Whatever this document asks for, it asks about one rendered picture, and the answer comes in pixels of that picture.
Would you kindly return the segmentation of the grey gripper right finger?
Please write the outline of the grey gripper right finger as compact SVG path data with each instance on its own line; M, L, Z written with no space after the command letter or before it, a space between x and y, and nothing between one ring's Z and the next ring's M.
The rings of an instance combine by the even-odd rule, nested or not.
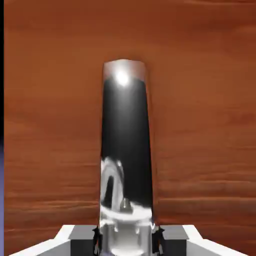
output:
M194 225L161 225L152 233L155 256L247 256L201 236Z

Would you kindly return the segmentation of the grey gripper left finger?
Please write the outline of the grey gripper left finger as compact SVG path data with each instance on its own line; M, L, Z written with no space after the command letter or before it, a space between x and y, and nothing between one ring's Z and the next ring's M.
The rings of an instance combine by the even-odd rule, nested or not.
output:
M101 256L96 225L63 225L52 239L9 256Z

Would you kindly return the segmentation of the shiny dark metal handle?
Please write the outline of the shiny dark metal handle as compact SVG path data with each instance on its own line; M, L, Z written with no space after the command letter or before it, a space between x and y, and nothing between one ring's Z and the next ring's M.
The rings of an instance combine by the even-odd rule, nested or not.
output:
M145 64L103 65L100 256L153 256L153 185Z

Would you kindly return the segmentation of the reddish brown wooden cabinet door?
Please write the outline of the reddish brown wooden cabinet door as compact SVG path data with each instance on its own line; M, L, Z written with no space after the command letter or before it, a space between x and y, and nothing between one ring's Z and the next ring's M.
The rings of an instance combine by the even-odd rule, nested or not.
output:
M157 220L256 256L256 0L4 0L4 256L98 221L114 59L146 65Z

